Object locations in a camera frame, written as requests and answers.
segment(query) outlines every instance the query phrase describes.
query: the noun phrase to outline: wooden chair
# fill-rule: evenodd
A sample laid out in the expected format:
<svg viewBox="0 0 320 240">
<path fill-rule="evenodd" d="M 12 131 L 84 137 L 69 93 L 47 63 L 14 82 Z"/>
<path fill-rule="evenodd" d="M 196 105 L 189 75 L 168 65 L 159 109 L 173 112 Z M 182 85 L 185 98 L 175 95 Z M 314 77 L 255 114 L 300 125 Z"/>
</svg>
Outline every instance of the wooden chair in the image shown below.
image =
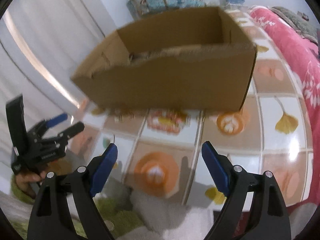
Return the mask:
<svg viewBox="0 0 320 240">
<path fill-rule="evenodd" d="M 130 2 L 133 4 L 134 8 L 136 9 L 140 17 L 144 17 L 146 16 L 146 14 L 155 14 L 163 11 L 163 10 L 150 9 L 147 0 L 130 0 Z M 163 0 L 163 2 L 164 2 L 165 10 L 169 10 L 167 0 Z"/>
</svg>

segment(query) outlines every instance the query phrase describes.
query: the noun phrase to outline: open cardboard box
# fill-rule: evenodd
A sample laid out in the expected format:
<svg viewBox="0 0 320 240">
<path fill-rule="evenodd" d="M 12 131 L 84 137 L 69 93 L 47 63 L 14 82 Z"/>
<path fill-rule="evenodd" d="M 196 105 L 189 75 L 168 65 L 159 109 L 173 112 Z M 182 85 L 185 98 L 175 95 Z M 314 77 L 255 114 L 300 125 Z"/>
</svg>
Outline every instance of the open cardboard box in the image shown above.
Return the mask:
<svg viewBox="0 0 320 240">
<path fill-rule="evenodd" d="M 219 7 L 179 9 L 114 31 L 72 80 L 103 108 L 239 111 L 256 52 Z"/>
</svg>

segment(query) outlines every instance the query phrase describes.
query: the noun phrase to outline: white floral pattern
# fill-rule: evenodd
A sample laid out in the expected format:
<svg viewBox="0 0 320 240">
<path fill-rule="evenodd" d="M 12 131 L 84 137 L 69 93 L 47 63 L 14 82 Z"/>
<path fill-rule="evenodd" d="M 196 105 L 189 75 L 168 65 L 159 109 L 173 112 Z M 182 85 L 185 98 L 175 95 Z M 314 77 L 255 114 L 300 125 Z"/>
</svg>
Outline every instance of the white floral pattern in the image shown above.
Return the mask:
<svg viewBox="0 0 320 240">
<path fill-rule="evenodd" d="M 260 17 L 260 18 L 257 18 L 255 17 L 254 20 L 259 24 L 259 26 L 262 28 L 262 29 L 265 29 L 267 25 L 270 25 L 270 26 L 274 26 L 276 25 L 275 22 L 271 22 L 271 21 L 265 21 L 265 17 Z"/>
<path fill-rule="evenodd" d="M 312 68 L 311 65 L 312 63 L 310 61 L 305 78 L 302 82 L 302 93 L 305 97 L 305 101 L 309 102 L 313 108 L 316 108 L 316 106 L 320 106 L 320 83 L 315 81 L 315 76 L 320 75 L 320 64 L 318 64 L 317 69 Z"/>
</svg>

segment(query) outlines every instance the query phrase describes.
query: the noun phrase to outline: grout line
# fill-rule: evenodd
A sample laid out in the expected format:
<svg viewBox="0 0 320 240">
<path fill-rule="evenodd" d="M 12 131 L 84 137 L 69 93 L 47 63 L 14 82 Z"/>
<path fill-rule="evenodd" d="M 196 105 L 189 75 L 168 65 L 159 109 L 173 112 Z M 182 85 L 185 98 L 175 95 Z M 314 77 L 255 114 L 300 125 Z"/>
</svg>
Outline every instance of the grout line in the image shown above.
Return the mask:
<svg viewBox="0 0 320 240">
<path fill-rule="evenodd" d="M 132 160 L 132 156 L 133 156 L 134 152 L 135 152 L 136 149 L 137 149 L 138 141 L 139 141 L 139 139 L 140 139 L 140 137 L 141 137 L 142 130 L 143 130 L 145 124 L 146 124 L 146 121 L 147 121 L 147 117 L 148 117 L 148 115 L 149 115 L 149 112 L 150 112 L 150 110 L 148 110 L 148 111 L 146 112 L 146 114 L 145 114 L 145 116 L 144 116 L 144 118 L 143 118 L 142 124 L 141 124 L 141 126 L 140 126 L 140 130 L 139 130 L 138 135 L 136 136 L 136 138 L 135 138 L 135 140 L 134 140 L 134 142 L 133 142 L 133 146 L 132 146 L 131 152 L 130 152 L 128 158 L 127 158 L 127 162 L 125 163 L 124 172 L 123 172 L 123 174 L 122 174 L 122 176 L 121 176 L 121 183 L 123 183 L 123 184 L 124 184 L 124 180 L 125 180 L 125 178 L 126 178 L 126 176 L 127 176 L 127 170 L 128 170 L 128 168 L 129 168 L 129 166 L 130 166 L 130 163 L 131 163 L 131 160 Z"/>
<path fill-rule="evenodd" d="M 200 111 L 199 120 L 198 120 L 198 131 L 199 132 L 197 134 L 196 147 L 195 147 L 195 150 L 194 150 L 194 156 L 193 156 L 193 161 L 192 161 L 192 165 L 191 165 L 191 170 L 190 170 L 188 182 L 187 182 L 187 185 L 186 185 L 186 188 L 185 188 L 185 192 L 184 192 L 183 198 L 182 198 L 182 204 L 183 205 L 185 205 L 187 200 L 188 200 L 187 195 L 190 194 L 193 178 L 194 178 L 194 175 L 195 175 L 195 172 L 196 172 L 196 165 L 198 163 L 198 158 L 199 158 L 198 148 L 199 148 L 199 143 L 200 143 L 200 139 L 201 139 L 201 135 L 202 135 L 203 119 L 204 119 L 204 111 Z"/>
<path fill-rule="evenodd" d="M 287 98 L 295 98 L 297 96 L 296 93 L 258 93 L 261 98 L 274 98 L 276 97 L 287 97 Z"/>
<path fill-rule="evenodd" d="M 302 190 L 302 194 L 301 194 L 301 199 L 300 202 L 303 201 L 303 197 L 304 197 L 304 193 L 306 190 L 306 186 L 307 186 L 307 176 L 308 176 L 308 166 L 309 166 L 309 154 L 308 152 L 306 152 L 306 174 L 304 176 L 304 183 L 303 183 L 303 190 Z"/>
<path fill-rule="evenodd" d="M 256 94 L 257 106 L 258 106 L 258 116 L 260 122 L 260 141 L 261 141 L 261 148 L 260 148 L 260 157 L 259 157 L 259 169 L 258 173 L 262 173 L 262 162 L 263 162 L 263 150 L 264 150 L 264 129 L 263 129 L 263 120 L 262 120 L 262 107 L 260 104 L 260 99 L 258 94 Z"/>
<path fill-rule="evenodd" d="M 296 96 L 296 99 L 298 101 L 299 104 L 299 110 L 300 110 L 300 115 L 302 116 L 302 126 L 303 126 L 303 131 L 304 131 L 304 142 L 305 142 L 305 148 L 308 148 L 308 139 L 307 139 L 307 128 L 306 128 L 306 120 L 305 120 L 305 116 L 303 114 L 303 110 L 302 110 L 302 106 L 299 100 L 299 97 Z"/>
</svg>

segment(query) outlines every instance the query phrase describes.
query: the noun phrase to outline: green sleeve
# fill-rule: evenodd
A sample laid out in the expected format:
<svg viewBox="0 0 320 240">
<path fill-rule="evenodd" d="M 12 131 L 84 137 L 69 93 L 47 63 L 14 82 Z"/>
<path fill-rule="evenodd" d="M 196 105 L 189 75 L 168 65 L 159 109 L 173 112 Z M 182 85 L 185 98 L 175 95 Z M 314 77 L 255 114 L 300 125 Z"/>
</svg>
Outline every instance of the green sleeve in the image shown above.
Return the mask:
<svg viewBox="0 0 320 240">
<path fill-rule="evenodd" d="M 118 210 L 116 207 L 116 200 L 114 199 L 99 198 L 95 201 L 95 204 L 102 219 L 105 222 L 108 220 L 112 223 L 113 227 L 109 228 L 109 231 L 115 239 L 131 232 L 136 228 L 144 226 L 136 212 Z"/>
<path fill-rule="evenodd" d="M 11 192 L 21 202 L 31 204 L 31 205 L 33 205 L 33 203 L 35 202 L 31 197 L 23 193 L 21 189 L 18 188 L 14 175 L 11 178 Z"/>
<path fill-rule="evenodd" d="M 72 220 L 73 225 L 75 226 L 76 233 L 80 236 L 87 237 L 83 230 L 81 223 L 77 220 Z M 28 225 L 29 221 L 18 221 L 18 220 L 10 220 L 12 227 L 17 231 L 17 233 L 24 239 L 27 239 L 28 234 Z"/>
</svg>

